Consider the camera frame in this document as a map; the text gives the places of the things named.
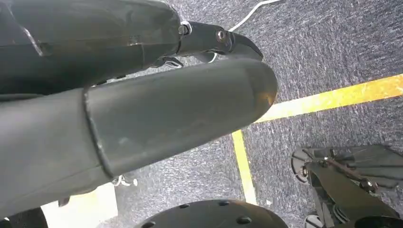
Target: screw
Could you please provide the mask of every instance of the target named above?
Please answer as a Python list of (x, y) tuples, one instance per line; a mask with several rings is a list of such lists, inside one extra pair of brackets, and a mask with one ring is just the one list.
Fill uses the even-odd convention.
[(308, 176), (308, 170), (307, 170), (307, 168), (306, 168), (305, 166), (302, 167), (302, 175), (303, 175), (304, 177), (307, 177), (307, 176)]
[(189, 28), (186, 25), (180, 25), (178, 28), (179, 34), (186, 36), (189, 34)]
[(370, 182), (370, 181), (361, 181), (360, 182), (360, 188), (362, 188), (362, 189), (364, 189), (366, 192), (372, 192), (372, 193), (375, 193), (376, 192), (376, 188), (377, 188), (377, 185), (376, 185), (376, 182), (374, 182), (374, 183), (372, 183), (372, 182)]
[(220, 43), (225, 42), (225, 39), (227, 38), (227, 34), (223, 30), (218, 30), (217, 31), (217, 40)]
[(335, 157), (335, 150), (334, 150), (334, 149), (330, 149), (330, 156), (331, 156), (332, 158)]

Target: wheel hole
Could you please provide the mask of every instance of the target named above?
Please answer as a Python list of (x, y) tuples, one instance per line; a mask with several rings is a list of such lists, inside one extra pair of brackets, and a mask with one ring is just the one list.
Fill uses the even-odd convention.
[(227, 206), (228, 204), (230, 204), (230, 202), (228, 202), (228, 201), (220, 201), (218, 203), (218, 205), (220, 205), (220, 206)]
[(246, 224), (249, 224), (251, 222), (252, 222), (252, 220), (249, 217), (246, 217), (246, 216), (241, 216), (241, 217), (237, 218), (237, 223), (240, 224), (240, 225), (246, 225)]
[(188, 208), (188, 207), (189, 207), (189, 204), (182, 204), (179, 206), (180, 209)]
[(141, 228), (151, 228), (155, 225), (155, 222), (147, 222), (141, 226)]

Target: yellow floor marking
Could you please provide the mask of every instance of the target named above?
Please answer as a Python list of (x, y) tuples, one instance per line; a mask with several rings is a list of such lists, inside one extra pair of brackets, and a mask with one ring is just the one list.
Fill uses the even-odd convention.
[[(256, 123), (403, 95), (403, 74), (273, 105)], [(232, 133), (246, 201), (257, 205), (242, 131)]]
[(256, 202), (255, 188), (253, 187), (245, 145), (243, 144), (242, 131), (237, 130), (236, 132), (232, 133), (232, 139), (234, 141), (234, 150), (237, 157), (240, 179), (242, 181), (243, 193), (245, 195), (246, 202), (257, 205), (258, 203)]
[(274, 104), (256, 123), (403, 95), (403, 74)]

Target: gray carpet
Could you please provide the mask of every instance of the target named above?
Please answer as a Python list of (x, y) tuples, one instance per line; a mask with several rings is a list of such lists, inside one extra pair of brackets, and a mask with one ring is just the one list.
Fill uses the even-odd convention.
[[(258, 0), (170, 0), (183, 19), (228, 29)], [(237, 30), (265, 55), (279, 81), (277, 102), (403, 73), (400, 0), (283, 0), (259, 9)], [(193, 58), (181, 59), (198, 64)], [(146, 75), (151, 69), (136, 74)], [(389, 144), (403, 152), (403, 97), (253, 124), (244, 129), (257, 199), (290, 227), (313, 211), (308, 190), (290, 175), (296, 146)], [(118, 187), (119, 216), (99, 227), (129, 228), (179, 204), (244, 199), (232, 140), (225, 136), (133, 175), (138, 187)], [(403, 212), (399, 189), (383, 195)]]

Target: black plastic cover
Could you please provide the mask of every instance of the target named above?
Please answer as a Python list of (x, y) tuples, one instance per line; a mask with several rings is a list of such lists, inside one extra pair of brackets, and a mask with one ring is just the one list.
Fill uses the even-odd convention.
[(83, 91), (0, 104), (0, 218), (110, 180), (86, 120)]
[(153, 0), (0, 0), (0, 94), (52, 94), (176, 52), (180, 18)]
[(106, 169), (118, 175), (254, 122), (276, 93), (266, 64), (237, 59), (94, 87), (87, 108)]

